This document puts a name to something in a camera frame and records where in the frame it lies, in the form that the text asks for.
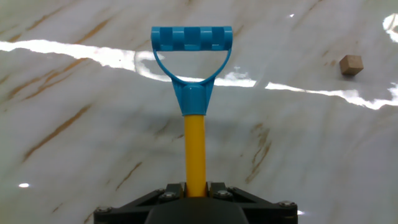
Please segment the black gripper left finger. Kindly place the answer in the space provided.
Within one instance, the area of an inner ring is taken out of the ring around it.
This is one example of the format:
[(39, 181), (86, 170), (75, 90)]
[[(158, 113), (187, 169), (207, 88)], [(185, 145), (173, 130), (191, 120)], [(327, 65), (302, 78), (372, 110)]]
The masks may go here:
[(122, 207), (98, 207), (94, 211), (94, 224), (145, 223), (149, 212), (162, 204), (185, 198), (186, 183), (167, 184)]

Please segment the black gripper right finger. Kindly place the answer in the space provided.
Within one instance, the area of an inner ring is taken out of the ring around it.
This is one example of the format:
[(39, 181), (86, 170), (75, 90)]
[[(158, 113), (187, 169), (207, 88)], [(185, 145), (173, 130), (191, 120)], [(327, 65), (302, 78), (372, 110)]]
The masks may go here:
[(250, 224), (297, 224), (297, 204), (288, 200), (268, 202), (223, 182), (209, 182), (208, 196), (236, 205)]

